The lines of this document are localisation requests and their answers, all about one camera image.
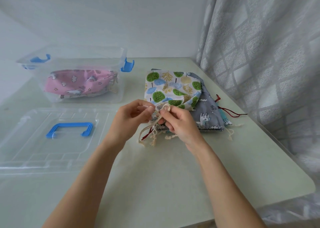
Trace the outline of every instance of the forearm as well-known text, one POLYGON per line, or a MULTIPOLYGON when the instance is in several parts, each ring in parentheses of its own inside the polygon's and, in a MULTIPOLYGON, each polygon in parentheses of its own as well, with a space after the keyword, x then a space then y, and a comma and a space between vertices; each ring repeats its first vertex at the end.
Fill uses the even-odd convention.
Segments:
POLYGON ((195 157, 201 168, 218 228, 265 228, 266 225, 211 147, 205 142, 200 145, 195 157))
POLYGON ((108 137, 97 147, 43 228, 93 227, 111 167, 124 143, 108 137))

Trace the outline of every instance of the person's left hand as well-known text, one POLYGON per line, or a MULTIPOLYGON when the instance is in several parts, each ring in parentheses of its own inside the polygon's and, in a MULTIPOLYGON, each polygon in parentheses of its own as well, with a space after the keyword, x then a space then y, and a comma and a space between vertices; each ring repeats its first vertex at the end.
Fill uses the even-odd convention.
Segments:
POLYGON ((144 100, 135 100, 118 109, 105 140, 125 143, 141 123, 148 123, 155 106, 144 100))

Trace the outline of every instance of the hand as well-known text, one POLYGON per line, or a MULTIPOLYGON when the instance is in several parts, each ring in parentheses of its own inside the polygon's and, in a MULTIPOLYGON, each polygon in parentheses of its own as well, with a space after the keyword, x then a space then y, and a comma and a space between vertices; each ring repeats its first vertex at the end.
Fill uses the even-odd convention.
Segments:
POLYGON ((165 122, 170 132, 175 133, 186 144, 186 147, 192 154, 195 154, 195 148, 200 143, 205 142, 197 124, 193 120, 189 111, 176 106, 170 106, 170 112, 161 110, 161 116, 166 120, 161 119, 160 124, 165 122))
POLYGON ((144 100, 135 100, 120 107, 112 121, 105 140, 125 143, 137 131, 141 123, 148 123, 155 106, 144 100))

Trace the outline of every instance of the fingernail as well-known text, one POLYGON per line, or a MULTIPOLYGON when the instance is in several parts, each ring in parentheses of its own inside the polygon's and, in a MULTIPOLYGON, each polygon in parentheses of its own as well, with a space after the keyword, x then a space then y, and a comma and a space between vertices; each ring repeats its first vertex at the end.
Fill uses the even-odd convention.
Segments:
POLYGON ((149 106, 146 111, 153 113, 155 111, 155 109, 152 106, 149 106))

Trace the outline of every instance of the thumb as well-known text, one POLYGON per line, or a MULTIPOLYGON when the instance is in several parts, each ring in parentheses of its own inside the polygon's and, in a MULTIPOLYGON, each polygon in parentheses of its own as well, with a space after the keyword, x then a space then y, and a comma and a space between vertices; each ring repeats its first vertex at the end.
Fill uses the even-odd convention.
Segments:
POLYGON ((143 123, 146 120, 149 120, 152 113, 154 113, 155 108, 152 106, 149 106, 146 108, 142 113, 140 113, 138 116, 136 116, 134 119, 138 122, 138 124, 143 123))
POLYGON ((172 114, 164 109, 160 111, 161 116, 166 119, 171 125, 174 125, 178 119, 172 116, 172 114))

